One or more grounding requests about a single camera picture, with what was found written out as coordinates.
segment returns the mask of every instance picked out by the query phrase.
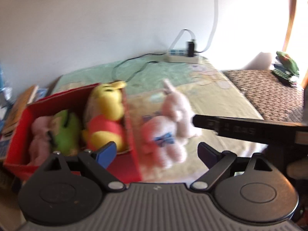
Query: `white power strip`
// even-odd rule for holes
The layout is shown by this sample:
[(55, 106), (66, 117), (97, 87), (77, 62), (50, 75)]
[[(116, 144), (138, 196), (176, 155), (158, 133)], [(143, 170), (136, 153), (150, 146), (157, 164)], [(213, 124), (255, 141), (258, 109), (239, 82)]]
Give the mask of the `white power strip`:
[(168, 62), (199, 63), (200, 56), (188, 57), (186, 49), (169, 49), (167, 60)]

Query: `cardboard box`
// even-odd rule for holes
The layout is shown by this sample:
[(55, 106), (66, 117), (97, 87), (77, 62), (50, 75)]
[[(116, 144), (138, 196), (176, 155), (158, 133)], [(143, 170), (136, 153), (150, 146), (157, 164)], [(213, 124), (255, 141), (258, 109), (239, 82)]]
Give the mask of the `cardboard box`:
[[(72, 110), (82, 119), (87, 99), (92, 89), (97, 85), (92, 84), (54, 94), (29, 104), (22, 112), (21, 118), (13, 133), (4, 166), (21, 180), (27, 180), (38, 168), (37, 166), (27, 166), (29, 162), (28, 148), (33, 139), (31, 124), (40, 116), (55, 115), (65, 109)], [(128, 114), (125, 90), (122, 89), (122, 93), (122, 102), (125, 107), (124, 125), (129, 150), (118, 154), (107, 170), (122, 182), (130, 183), (140, 181), (141, 175)]]

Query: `wicker surface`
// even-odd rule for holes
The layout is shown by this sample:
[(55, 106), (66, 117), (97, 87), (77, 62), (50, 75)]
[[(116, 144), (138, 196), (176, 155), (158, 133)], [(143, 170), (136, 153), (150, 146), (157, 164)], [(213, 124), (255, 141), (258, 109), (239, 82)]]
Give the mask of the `wicker surface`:
[(224, 74), (265, 120), (301, 122), (303, 90), (283, 85), (270, 70), (231, 70)]

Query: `white wall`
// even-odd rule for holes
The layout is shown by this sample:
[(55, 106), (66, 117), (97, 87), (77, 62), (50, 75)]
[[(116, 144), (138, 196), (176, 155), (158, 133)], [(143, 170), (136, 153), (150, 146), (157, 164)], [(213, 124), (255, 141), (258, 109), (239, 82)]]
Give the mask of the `white wall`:
[[(219, 0), (217, 32), (204, 55), (218, 69), (237, 69), (261, 51), (281, 50), (288, 4)], [(183, 28), (201, 50), (212, 22), (213, 0), (0, 0), (0, 61), (16, 95), (76, 69), (165, 51)]]

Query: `pink stuffed bunny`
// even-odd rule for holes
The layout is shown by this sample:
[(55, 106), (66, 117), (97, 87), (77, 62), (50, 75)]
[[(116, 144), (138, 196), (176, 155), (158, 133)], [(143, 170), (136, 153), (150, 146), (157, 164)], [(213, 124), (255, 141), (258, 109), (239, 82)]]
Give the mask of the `pink stuffed bunny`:
[(156, 163), (169, 168), (173, 162), (184, 162), (187, 157), (184, 145), (188, 138), (201, 134), (192, 124), (195, 115), (188, 99), (177, 91), (169, 80), (163, 80), (166, 98), (161, 116), (146, 122), (141, 129), (143, 151), (153, 153)]
[(41, 116), (32, 123), (33, 140), (29, 147), (30, 166), (40, 166), (50, 155), (50, 143), (47, 132), (50, 130), (52, 116)]

